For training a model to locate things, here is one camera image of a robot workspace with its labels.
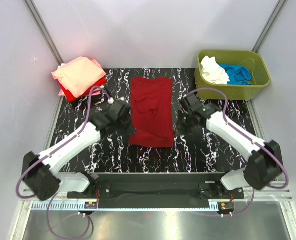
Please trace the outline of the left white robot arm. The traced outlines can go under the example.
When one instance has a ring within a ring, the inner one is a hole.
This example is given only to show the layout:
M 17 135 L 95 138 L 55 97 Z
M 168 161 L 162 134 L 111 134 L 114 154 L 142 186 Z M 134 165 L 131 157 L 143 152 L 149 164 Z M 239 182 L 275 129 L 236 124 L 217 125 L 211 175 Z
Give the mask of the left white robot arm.
M 96 194 L 95 179 L 86 172 L 59 176 L 60 169 L 72 158 L 103 137 L 120 132 L 130 135 L 135 132 L 131 120 L 131 107 L 116 100 L 108 107 L 93 114 L 87 113 L 79 128 L 51 148 L 23 158 L 20 181 L 40 201 L 46 201 L 57 193 L 68 193 L 79 198 Z

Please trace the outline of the folded red t-shirt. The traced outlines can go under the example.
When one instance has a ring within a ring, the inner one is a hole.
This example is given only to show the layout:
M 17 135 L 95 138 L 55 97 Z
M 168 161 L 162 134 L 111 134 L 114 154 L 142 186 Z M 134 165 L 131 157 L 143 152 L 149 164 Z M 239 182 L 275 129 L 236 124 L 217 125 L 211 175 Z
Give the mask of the folded red t-shirt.
M 96 83 L 94 83 L 93 86 L 101 87 L 105 83 L 106 83 L 106 78 L 103 77 L 103 78 L 99 79 Z M 61 84 L 59 84 L 59 86 L 60 86 L 60 91 L 59 91 L 58 96 L 64 96 L 68 102 L 74 102 L 75 100 L 77 100 L 79 98 L 88 96 L 90 93 L 90 90 L 92 88 L 92 87 L 89 87 L 81 96 L 74 97 L 72 95 L 72 93 L 69 90 L 65 89 Z

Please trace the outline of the right aluminium frame post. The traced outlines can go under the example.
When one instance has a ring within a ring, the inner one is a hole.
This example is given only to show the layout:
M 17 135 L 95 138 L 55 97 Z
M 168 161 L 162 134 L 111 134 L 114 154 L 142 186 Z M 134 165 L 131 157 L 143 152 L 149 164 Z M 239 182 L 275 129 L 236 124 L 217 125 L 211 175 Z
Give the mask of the right aluminium frame post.
M 282 13 L 284 7 L 286 6 L 288 0 L 278 0 L 273 11 L 271 12 L 266 24 L 264 25 L 257 41 L 255 42 L 252 52 L 259 53 L 265 40 L 267 39 L 269 33 L 271 32 L 274 24 L 276 23 L 278 17 Z

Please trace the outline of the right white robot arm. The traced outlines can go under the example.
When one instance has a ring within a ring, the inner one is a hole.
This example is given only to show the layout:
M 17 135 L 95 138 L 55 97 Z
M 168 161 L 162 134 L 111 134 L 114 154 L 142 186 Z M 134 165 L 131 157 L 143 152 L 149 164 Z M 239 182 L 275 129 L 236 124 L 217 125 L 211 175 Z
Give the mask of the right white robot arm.
M 187 95 L 180 100 L 177 133 L 191 134 L 197 128 L 204 128 L 216 134 L 247 162 L 245 168 L 226 173 L 215 185 L 216 195 L 226 198 L 233 190 L 251 187 L 261 190 L 283 172 L 281 149 L 275 141 L 266 142 L 247 132 L 229 119 L 218 106 L 202 104 L 196 95 Z

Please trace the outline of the crumpled blue t-shirt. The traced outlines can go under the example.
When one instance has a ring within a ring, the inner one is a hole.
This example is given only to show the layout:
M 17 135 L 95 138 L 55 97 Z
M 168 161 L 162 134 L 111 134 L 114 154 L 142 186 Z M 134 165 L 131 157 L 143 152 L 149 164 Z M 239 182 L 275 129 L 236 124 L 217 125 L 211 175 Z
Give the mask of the crumpled blue t-shirt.
M 250 86 L 252 75 L 248 68 L 241 65 L 219 64 L 229 77 L 228 85 Z

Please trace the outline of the dark red t-shirt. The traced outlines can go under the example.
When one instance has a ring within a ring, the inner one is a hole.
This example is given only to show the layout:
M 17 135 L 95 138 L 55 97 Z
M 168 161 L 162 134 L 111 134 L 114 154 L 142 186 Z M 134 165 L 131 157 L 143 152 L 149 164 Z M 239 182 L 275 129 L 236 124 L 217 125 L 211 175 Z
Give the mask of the dark red t-shirt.
M 146 148 L 173 147 L 172 79 L 132 78 L 130 102 L 136 132 L 130 135 L 129 144 Z

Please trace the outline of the crumpled white t-shirt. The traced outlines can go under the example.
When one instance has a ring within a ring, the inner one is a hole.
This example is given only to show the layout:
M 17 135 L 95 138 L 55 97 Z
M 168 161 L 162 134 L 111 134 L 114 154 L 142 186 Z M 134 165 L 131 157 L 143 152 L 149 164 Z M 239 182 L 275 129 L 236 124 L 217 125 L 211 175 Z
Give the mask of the crumpled white t-shirt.
M 215 85 L 227 85 L 230 82 L 229 76 L 217 62 L 215 57 L 207 55 L 200 62 L 202 67 L 201 75 L 209 83 Z

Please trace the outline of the olive green plastic bin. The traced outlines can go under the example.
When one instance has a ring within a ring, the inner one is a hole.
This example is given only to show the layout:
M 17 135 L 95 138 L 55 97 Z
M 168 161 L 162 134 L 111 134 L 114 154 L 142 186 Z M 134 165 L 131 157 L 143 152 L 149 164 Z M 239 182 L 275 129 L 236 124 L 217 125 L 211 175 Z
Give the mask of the olive green plastic bin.
M 219 64 L 238 65 L 250 70 L 250 85 L 212 84 L 204 79 L 201 60 L 215 57 Z M 228 100 L 248 101 L 253 99 L 263 88 L 270 84 L 270 75 L 260 55 L 252 51 L 206 49 L 197 55 L 198 67 L 195 70 L 197 88 L 213 88 L 223 92 Z

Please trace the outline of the aluminium frame post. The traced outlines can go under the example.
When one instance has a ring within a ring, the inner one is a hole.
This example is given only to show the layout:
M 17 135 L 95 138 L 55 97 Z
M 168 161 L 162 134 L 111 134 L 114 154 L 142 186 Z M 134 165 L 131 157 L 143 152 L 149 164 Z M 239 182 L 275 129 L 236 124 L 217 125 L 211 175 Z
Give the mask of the aluminium frame post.
M 41 36 L 43 37 L 47 47 L 49 48 L 52 56 L 54 57 L 56 63 L 58 65 L 63 64 L 64 61 L 53 41 L 53 39 L 51 38 L 48 29 L 39 13 L 39 11 L 37 10 L 34 2 L 32 0 L 23 0 L 23 3 L 25 4 L 28 12 L 30 13 L 36 27 L 38 28 Z
M 269 33 L 271 32 L 274 24 L 276 23 L 278 17 L 282 13 L 284 7 L 286 6 L 288 0 L 278 0 L 273 11 L 271 12 L 266 24 L 264 25 L 257 41 L 255 42 L 252 52 L 259 53 L 265 40 L 267 39 Z

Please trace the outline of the folded peach t-shirt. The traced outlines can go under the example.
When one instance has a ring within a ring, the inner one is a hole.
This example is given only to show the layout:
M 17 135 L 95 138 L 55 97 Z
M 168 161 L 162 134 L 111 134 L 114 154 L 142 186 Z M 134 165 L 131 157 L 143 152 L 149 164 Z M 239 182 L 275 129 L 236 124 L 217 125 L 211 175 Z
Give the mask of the folded peach t-shirt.
M 51 75 L 74 97 L 79 97 L 99 79 L 105 78 L 106 73 L 96 60 L 81 56 L 58 66 Z

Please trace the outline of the left aluminium frame post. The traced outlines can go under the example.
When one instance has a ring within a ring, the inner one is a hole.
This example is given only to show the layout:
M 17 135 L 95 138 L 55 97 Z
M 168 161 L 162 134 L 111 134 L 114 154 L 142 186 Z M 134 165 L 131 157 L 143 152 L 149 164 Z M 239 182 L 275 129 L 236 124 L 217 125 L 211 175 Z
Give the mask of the left aluminium frame post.
M 43 37 L 47 47 L 49 48 L 52 56 L 54 57 L 56 63 L 58 65 L 63 64 L 64 61 L 53 41 L 53 39 L 51 38 L 48 29 L 39 13 L 39 11 L 37 10 L 34 2 L 32 0 L 23 0 L 23 3 L 25 4 L 28 12 L 30 13 L 36 27 L 38 28 L 41 36 Z

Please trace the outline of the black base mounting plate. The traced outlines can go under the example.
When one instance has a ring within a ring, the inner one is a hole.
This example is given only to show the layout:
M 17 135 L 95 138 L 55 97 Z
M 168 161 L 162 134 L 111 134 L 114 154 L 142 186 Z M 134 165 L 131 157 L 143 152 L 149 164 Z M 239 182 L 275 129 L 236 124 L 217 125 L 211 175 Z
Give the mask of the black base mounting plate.
M 94 191 L 86 196 L 69 192 L 69 199 L 99 198 L 100 210 L 215 210 L 213 202 L 242 200 L 242 188 L 219 190 L 222 173 L 99 173 Z

